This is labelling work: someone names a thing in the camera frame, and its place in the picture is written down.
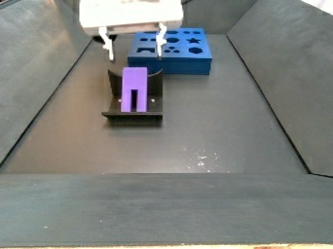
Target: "purple rectangular block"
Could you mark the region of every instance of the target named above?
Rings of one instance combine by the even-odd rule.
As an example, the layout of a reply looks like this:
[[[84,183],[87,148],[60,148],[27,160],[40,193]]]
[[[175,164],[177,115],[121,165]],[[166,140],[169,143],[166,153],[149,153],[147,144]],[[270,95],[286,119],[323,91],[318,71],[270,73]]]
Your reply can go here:
[[[125,67],[122,69],[122,94],[121,111],[131,112],[133,92],[137,90],[137,112],[147,112],[147,81],[149,70],[146,67]]]

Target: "gray surface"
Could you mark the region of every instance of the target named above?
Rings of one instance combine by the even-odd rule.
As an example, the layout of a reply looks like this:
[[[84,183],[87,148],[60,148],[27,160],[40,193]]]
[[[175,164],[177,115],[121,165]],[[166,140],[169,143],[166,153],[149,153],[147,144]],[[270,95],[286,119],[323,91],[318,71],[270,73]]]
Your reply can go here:
[[[90,39],[60,0],[20,1],[0,12],[2,162]]]
[[[183,26],[226,34],[258,0],[194,0],[183,7]]]
[[[2,246],[332,243],[333,181],[222,174],[2,175]]]
[[[118,63],[91,44],[3,165],[3,173],[306,173],[256,82],[225,36],[209,36],[210,76],[165,76],[162,126],[111,126],[107,69]]]
[[[298,0],[261,0],[229,38],[316,174],[333,175],[333,17]]]

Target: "hole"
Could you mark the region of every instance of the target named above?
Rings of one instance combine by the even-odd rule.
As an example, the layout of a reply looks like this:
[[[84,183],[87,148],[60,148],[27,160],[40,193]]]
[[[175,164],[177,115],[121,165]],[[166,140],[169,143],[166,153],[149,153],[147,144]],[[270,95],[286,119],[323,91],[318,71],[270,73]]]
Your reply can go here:
[[[190,53],[202,53],[203,50],[201,48],[191,48],[191,49],[189,49],[189,52]]]
[[[178,38],[174,38],[174,37],[169,37],[169,38],[166,38],[166,41],[167,41],[169,43],[178,43],[178,42],[179,42],[179,39],[178,39]]]
[[[131,112],[137,112],[137,103],[138,103],[138,90],[131,91]]]
[[[171,30],[171,31],[167,31],[166,34],[175,35],[175,34],[178,34],[178,32]]]
[[[138,52],[142,53],[145,51],[149,51],[150,53],[154,53],[155,52],[155,49],[154,48],[139,48],[138,49]]]
[[[187,39],[189,43],[197,43],[199,44],[201,40],[199,39],[195,39],[195,38],[191,38],[191,39]]]

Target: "circular hole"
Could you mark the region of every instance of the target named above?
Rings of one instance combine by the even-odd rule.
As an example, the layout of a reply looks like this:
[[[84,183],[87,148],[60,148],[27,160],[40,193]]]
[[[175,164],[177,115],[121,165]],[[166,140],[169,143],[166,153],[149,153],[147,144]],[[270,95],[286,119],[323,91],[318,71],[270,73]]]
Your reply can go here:
[[[201,48],[191,48],[191,49],[189,49],[189,52],[190,53],[202,53],[203,50]]]
[[[178,32],[174,31],[174,30],[170,30],[170,31],[166,32],[166,34],[174,35],[174,34],[178,34]]]
[[[169,43],[178,43],[178,42],[179,42],[179,39],[178,39],[178,38],[174,38],[174,37],[169,37],[169,38],[166,38],[166,41],[167,41]]]

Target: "wooden edge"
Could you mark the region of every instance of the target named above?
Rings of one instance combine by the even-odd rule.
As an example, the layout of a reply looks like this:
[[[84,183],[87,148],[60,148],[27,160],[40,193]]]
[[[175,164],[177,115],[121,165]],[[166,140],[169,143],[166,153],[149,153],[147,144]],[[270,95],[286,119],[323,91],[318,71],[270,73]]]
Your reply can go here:
[[[178,246],[82,246],[82,247],[0,247],[2,249],[328,249],[333,244],[258,244],[258,245],[178,245]]]

